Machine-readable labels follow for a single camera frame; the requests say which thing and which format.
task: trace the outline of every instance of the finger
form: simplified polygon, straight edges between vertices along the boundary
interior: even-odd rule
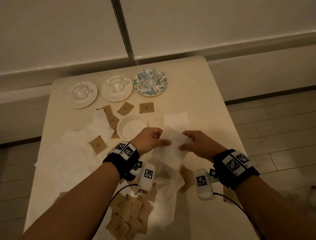
[[[158,147],[158,146],[168,146],[171,144],[171,141],[168,139],[153,139],[152,146]]]
[[[196,132],[197,131],[184,131],[182,134],[186,135],[194,141]]]
[[[149,129],[150,129],[150,133],[152,137],[154,137],[154,135],[160,136],[163,132],[161,128],[149,128]]]
[[[179,147],[180,151],[192,151],[192,144],[191,143],[184,143]]]

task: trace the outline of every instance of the person's right arm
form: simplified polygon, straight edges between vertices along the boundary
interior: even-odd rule
[[[193,142],[180,146],[213,162],[227,150],[201,131],[185,131]],[[235,193],[244,210],[266,239],[316,239],[316,224],[294,203],[282,197],[261,178],[251,176],[241,182]]]

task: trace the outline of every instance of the black wristband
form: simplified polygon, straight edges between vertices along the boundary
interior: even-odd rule
[[[214,157],[214,168],[219,182],[235,190],[236,187],[252,175],[259,176],[249,158],[234,149],[226,150]]]
[[[121,142],[117,144],[108,153],[103,162],[111,162],[117,168],[121,179],[128,174],[139,159],[137,149],[130,142]]]

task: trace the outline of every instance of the person's left arm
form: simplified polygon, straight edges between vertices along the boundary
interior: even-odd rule
[[[141,156],[169,140],[159,139],[160,128],[144,128],[130,141]],[[103,163],[86,179],[56,201],[19,238],[92,239],[122,176],[112,162]]]

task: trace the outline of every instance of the person's left hand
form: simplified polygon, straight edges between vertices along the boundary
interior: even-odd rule
[[[130,143],[137,149],[141,156],[158,146],[168,146],[171,144],[170,140],[159,139],[162,134],[161,128],[144,128]]]

